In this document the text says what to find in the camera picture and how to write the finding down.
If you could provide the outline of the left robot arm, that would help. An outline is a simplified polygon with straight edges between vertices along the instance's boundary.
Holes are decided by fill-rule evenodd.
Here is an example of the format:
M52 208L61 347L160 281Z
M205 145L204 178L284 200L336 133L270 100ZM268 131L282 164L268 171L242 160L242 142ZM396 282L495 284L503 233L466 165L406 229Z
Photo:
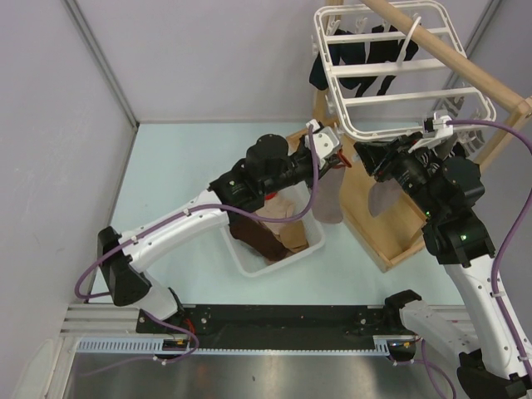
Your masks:
M101 230L96 263L113 304L147 312L168 333L178 330L184 321L180 301L148 274L148 268L184 242L238 219L271 224L301 219L311 209L309 205L285 218L264 218L256 212L263 208L267 195L301 182L316 189L319 179L339 163L340 148L340 139L329 128L301 136L294 152L284 137L263 135L230 171L176 213L130 232L118 233L112 227Z

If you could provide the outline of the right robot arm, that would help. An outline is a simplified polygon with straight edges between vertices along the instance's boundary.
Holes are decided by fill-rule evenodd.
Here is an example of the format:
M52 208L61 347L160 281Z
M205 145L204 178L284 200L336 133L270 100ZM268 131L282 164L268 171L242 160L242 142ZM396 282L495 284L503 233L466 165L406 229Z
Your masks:
M415 149L415 137L354 144L376 182L392 181L425 214L422 237L429 254L456 286L474 328L466 335L420 297L383 313L392 333L421 335L455 368L470 398L522 398L531 389L530 342L502 292L495 246L473 207L485 193L480 167L455 143L441 151Z

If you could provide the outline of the grey socks pair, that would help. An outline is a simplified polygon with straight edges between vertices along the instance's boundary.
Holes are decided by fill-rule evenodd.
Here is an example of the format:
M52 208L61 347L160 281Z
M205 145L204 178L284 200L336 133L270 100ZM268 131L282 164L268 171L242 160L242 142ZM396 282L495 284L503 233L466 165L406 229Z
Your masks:
M446 97L441 101L441 107L447 111L452 119L460 119L465 102L464 96ZM454 141L460 143L470 153L476 152L485 143L482 129L458 131L454 127L453 131Z

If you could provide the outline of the black striped socks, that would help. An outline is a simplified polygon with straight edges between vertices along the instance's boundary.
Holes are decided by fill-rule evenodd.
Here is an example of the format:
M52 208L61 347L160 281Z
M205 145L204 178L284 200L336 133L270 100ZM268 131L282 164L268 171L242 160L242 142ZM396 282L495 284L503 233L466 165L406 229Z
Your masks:
M468 153L460 142L449 141L432 149L420 148L414 151L414 155L424 167L426 174L432 177L447 158L454 156L466 158Z

